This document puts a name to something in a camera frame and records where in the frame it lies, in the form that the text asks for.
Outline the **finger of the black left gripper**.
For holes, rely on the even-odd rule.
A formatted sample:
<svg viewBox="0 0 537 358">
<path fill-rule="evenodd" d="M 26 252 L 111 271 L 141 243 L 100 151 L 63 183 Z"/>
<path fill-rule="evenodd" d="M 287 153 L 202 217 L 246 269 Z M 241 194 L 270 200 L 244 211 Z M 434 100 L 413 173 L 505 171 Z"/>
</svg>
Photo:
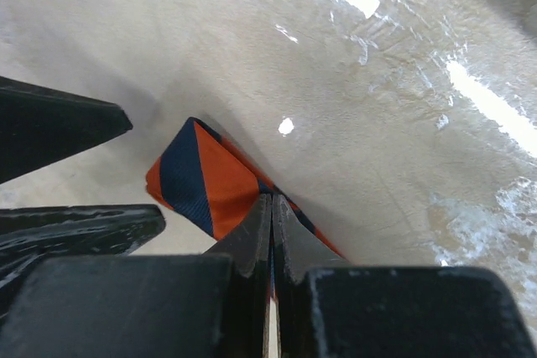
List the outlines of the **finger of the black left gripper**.
<svg viewBox="0 0 537 358">
<path fill-rule="evenodd" d="M 82 205 L 1 210 L 1 315 L 43 260 L 126 255 L 165 229 L 156 205 Z"/>
<path fill-rule="evenodd" d="M 118 105 L 1 78 L 1 181 L 8 182 L 123 135 Z"/>
</svg>

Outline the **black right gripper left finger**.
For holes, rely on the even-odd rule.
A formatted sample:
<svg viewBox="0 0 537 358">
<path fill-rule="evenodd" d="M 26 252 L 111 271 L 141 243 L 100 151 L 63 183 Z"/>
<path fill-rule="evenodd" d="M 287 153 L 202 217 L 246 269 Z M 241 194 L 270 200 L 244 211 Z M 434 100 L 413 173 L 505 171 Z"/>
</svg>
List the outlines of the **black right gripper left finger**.
<svg viewBox="0 0 537 358">
<path fill-rule="evenodd" d="M 269 353 L 272 196 L 260 195 L 246 217 L 206 252 L 232 259 L 223 303 L 221 357 Z"/>
</svg>

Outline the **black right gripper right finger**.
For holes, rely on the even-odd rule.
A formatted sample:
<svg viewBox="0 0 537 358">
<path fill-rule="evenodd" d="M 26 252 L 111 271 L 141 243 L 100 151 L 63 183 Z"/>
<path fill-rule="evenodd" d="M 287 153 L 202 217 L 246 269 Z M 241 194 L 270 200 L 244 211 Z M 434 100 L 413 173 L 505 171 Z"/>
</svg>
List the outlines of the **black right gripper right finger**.
<svg viewBox="0 0 537 358">
<path fill-rule="evenodd" d="M 272 237 L 279 355 L 314 356 L 316 342 L 307 273 L 318 267 L 349 267 L 351 263 L 306 229 L 282 195 L 273 197 Z"/>
</svg>

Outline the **orange navy striped tie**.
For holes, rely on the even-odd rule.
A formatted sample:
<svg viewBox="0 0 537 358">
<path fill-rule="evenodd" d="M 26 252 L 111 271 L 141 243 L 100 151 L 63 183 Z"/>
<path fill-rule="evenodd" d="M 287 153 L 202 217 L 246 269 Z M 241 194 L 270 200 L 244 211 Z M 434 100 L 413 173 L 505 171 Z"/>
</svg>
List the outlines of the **orange navy striped tie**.
<svg viewBox="0 0 537 358">
<path fill-rule="evenodd" d="M 189 117 L 145 175 L 146 190 L 215 241 L 246 218 L 261 195 L 284 192 L 227 138 Z"/>
</svg>

